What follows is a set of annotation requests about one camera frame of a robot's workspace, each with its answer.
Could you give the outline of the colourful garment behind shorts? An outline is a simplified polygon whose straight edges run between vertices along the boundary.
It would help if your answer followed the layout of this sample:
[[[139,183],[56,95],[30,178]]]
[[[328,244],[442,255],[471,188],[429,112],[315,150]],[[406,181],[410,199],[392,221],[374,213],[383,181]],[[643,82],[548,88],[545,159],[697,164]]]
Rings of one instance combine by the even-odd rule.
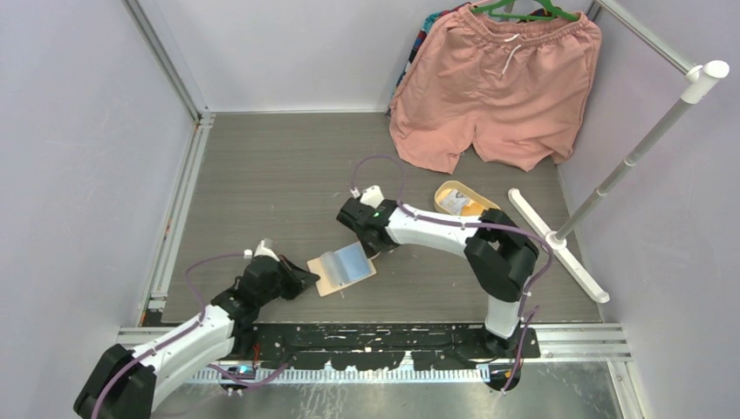
[[[397,79],[397,81],[396,81],[396,83],[394,85],[393,91],[391,92],[391,96],[390,96],[390,100],[391,101],[394,98],[394,96],[395,96],[395,94],[396,94],[399,86],[401,85],[401,83],[404,80],[405,76],[407,75],[408,71],[410,70],[410,68],[411,68],[411,66],[412,66],[412,64],[413,64],[413,62],[414,62],[414,60],[416,58],[416,55],[418,54],[419,50],[421,49],[421,45],[423,44],[423,42],[427,38],[427,36],[428,36],[429,32],[431,31],[433,25],[440,18],[445,17],[446,15],[448,15],[448,14],[454,12],[454,11],[459,10],[462,7],[466,6],[466,5],[470,5],[470,2],[461,3],[461,4],[458,4],[456,7],[452,8],[452,9],[437,11],[437,12],[431,13],[431,14],[429,14],[429,15],[427,15],[425,17],[424,21],[422,22],[422,24],[420,26],[419,31],[417,32],[417,35],[415,36],[414,42],[411,45],[411,49],[409,51],[408,58],[405,61],[405,64],[404,64],[403,68],[401,69],[400,75],[399,75],[399,77],[398,77],[398,79]]]

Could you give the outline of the yellow oval tray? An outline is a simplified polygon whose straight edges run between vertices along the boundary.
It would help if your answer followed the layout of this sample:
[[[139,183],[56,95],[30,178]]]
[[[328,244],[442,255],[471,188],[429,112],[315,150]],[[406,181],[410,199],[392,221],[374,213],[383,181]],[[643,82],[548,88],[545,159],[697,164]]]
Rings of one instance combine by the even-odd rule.
[[[435,209],[453,216],[481,216],[486,210],[500,207],[459,181],[446,181],[434,194]]]

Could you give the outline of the yellow card with dark stripe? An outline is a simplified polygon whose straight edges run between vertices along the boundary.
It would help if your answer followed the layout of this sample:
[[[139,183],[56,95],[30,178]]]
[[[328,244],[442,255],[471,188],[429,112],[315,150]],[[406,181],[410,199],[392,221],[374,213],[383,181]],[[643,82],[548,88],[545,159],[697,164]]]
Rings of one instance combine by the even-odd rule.
[[[472,202],[469,208],[475,214],[482,214],[485,210],[491,210],[491,209],[499,210],[500,209],[500,207],[495,203],[491,203],[491,202],[480,203],[477,201]]]

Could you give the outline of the beige leather card holder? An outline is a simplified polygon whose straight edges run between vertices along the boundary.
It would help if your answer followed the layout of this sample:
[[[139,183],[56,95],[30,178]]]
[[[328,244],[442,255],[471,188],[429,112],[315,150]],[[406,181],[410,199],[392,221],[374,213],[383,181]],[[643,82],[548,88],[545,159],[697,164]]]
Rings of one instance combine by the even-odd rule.
[[[377,273],[360,242],[328,251],[307,262],[308,271],[319,276],[315,283],[320,297],[340,292]]]

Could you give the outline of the white card in tray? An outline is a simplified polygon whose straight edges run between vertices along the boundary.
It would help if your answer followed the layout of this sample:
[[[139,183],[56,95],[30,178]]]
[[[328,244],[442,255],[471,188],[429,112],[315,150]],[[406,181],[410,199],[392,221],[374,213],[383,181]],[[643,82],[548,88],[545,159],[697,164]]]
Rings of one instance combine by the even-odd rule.
[[[443,197],[440,201],[440,206],[448,211],[449,214],[460,216],[469,204],[469,198],[456,189],[450,190],[450,192]]]

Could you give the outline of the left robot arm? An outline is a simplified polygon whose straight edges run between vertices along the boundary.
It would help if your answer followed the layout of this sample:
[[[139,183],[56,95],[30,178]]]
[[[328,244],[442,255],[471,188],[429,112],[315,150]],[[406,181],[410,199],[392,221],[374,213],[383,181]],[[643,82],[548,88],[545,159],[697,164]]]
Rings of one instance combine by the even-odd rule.
[[[274,299],[293,300],[319,275],[282,255],[251,258],[232,286],[193,318],[134,348],[109,347],[74,404],[81,418],[149,418],[175,389],[209,364],[241,361],[255,346],[254,322]]]

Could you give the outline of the green clothes hanger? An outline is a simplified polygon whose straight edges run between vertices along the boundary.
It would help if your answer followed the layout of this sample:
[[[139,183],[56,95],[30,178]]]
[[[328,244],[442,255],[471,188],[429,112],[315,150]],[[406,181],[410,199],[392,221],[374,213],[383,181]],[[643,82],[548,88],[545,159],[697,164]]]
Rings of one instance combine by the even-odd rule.
[[[562,18],[568,22],[576,22],[579,15],[568,11],[556,4],[555,1],[531,1],[532,6],[524,5],[524,1],[480,1],[471,5],[474,14],[488,17],[497,22],[527,23],[535,21],[552,21]]]

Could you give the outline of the white clothes rack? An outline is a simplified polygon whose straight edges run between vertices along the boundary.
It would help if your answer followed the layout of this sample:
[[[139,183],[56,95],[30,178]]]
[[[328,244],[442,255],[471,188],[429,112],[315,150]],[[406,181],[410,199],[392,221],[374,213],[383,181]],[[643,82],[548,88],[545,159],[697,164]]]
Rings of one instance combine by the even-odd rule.
[[[721,80],[730,73],[730,65],[723,60],[711,60],[702,65],[689,60],[674,47],[661,39],[630,11],[617,1],[596,0],[587,8],[591,20],[608,13],[632,32],[642,43],[668,62],[687,81],[688,85],[679,99],[654,124],[644,137],[626,154],[612,172],[580,204],[569,219],[557,230],[550,228],[544,219],[524,198],[519,189],[508,191],[508,198],[517,212],[534,229],[539,238],[545,240],[553,250],[554,257],[581,287],[586,295],[598,304],[605,304],[610,295],[593,278],[592,274],[567,247],[567,237],[575,231],[597,205],[606,198],[630,169],[661,139],[665,133],[694,105],[698,104]]]

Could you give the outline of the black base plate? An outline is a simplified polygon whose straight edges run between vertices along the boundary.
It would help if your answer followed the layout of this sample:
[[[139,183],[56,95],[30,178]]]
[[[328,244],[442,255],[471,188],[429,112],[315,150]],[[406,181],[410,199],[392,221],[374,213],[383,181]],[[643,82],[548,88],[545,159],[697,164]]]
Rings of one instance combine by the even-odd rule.
[[[476,323],[263,323],[231,349],[229,361],[283,364],[299,370],[395,370],[405,357],[414,370],[464,370],[491,361],[538,358],[532,328],[505,340]]]

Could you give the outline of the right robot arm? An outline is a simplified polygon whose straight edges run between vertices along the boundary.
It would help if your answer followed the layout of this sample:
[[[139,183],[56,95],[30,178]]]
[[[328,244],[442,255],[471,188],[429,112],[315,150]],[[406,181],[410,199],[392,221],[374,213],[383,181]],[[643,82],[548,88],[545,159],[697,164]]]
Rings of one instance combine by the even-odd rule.
[[[369,257],[401,245],[417,245],[465,259],[488,295],[484,345],[495,358],[518,346],[524,286],[539,256],[531,234],[500,209],[479,216],[454,216],[384,199],[377,205],[349,198],[336,219],[359,239]]]

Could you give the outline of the pink shorts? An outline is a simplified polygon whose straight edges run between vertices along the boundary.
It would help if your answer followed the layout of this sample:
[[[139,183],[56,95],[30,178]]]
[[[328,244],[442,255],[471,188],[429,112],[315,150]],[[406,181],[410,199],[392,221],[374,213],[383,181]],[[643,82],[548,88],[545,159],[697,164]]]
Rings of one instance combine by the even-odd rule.
[[[585,14],[496,22],[469,4],[438,17],[389,103],[400,158],[452,173],[473,148],[524,171],[573,154],[602,43]]]

